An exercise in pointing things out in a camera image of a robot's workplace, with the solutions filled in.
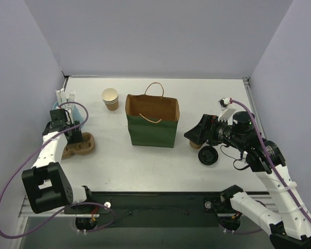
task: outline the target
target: blue container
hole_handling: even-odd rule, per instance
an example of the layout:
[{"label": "blue container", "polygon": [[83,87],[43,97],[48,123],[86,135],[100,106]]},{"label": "blue container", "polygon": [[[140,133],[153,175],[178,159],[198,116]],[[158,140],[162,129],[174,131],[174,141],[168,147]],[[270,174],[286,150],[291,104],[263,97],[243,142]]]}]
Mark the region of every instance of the blue container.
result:
[{"label": "blue container", "polygon": [[[53,105],[53,110],[55,110],[58,107],[58,102],[56,101],[56,103]],[[84,122],[84,119],[81,116],[81,113],[79,113],[78,108],[76,107],[76,105],[74,104],[73,110],[72,110],[72,115],[73,115],[73,119],[75,120],[79,120],[80,123]]]}]

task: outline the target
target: stack of paper cups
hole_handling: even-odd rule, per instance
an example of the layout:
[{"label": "stack of paper cups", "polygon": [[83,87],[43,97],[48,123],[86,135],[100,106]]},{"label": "stack of paper cups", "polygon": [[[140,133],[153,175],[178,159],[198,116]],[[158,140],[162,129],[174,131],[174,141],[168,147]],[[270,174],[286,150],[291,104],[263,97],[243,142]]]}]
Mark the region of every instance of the stack of paper cups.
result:
[{"label": "stack of paper cups", "polygon": [[109,110],[116,110],[119,108],[119,95],[113,88],[107,88],[102,93],[103,101]]}]

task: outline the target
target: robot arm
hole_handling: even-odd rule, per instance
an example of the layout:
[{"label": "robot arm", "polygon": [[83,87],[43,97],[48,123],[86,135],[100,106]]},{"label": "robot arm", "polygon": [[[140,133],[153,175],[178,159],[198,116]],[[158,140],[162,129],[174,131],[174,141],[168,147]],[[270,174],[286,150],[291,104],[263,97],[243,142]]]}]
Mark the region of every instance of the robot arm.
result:
[{"label": "robot arm", "polygon": [[[185,133],[185,137],[197,145],[226,144],[227,147],[239,150],[241,159],[265,185],[279,213],[276,214],[255,202],[236,185],[221,194],[222,204],[243,213],[259,225],[270,235],[275,248],[311,248],[311,215],[296,190],[297,184],[289,176],[279,148],[272,141],[263,139],[268,156],[287,186],[282,184],[270,166],[248,113],[235,113],[233,124],[228,125],[228,119],[235,109],[228,107],[231,104],[229,98],[220,100],[219,104],[223,110],[219,117],[204,114],[199,124]],[[299,206],[288,190],[297,198]]]},{"label": "robot arm", "polygon": [[43,132],[43,144],[52,140],[41,151],[31,169],[24,170],[22,180],[34,213],[38,214],[65,205],[90,199],[86,186],[71,186],[60,162],[67,143],[82,141],[80,128],[52,137],[74,126],[70,112],[65,109],[50,111],[51,122]]}]

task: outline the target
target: green paper bag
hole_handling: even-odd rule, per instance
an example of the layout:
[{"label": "green paper bag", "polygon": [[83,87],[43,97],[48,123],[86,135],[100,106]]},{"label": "green paper bag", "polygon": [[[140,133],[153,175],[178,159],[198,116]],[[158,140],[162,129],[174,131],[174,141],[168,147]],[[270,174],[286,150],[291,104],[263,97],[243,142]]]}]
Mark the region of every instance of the green paper bag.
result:
[{"label": "green paper bag", "polygon": [[[146,95],[153,84],[162,88],[161,96]],[[163,86],[154,82],[143,95],[126,97],[125,113],[133,145],[173,148],[180,110],[177,99],[166,98]]]}]

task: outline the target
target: bag handle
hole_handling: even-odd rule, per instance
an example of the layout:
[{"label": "bag handle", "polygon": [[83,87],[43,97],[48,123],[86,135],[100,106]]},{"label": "bag handle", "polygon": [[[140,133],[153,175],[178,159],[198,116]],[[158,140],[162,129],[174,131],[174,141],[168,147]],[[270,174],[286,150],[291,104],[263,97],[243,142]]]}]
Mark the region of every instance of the bag handle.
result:
[{"label": "bag handle", "polygon": [[153,84],[158,84],[158,85],[161,86],[161,88],[162,88],[162,95],[161,95],[160,99],[162,99],[162,97],[164,97],[164,92],[165,92],[165,90],[164,90],[164,87],[162,86],[162,84],[160,84],[159,82],[153,82],[153,83],[149,84],[149,86],[148,86],[147,89],[145,90],[144,95],[146,95],[147,90],[148,90],[149,87],[152,86]]},{"label": "bag handle", "polygon": [[139,115],[140,115],[142,118],[144,118],[146,121],[149,121],[150,123],[160,123],[160,121],[162,120],[162,119],[159,119],[158,121],[152,121],[152,120],[150,120],[150,119],[144,117],[141,113],[140,113]]}]

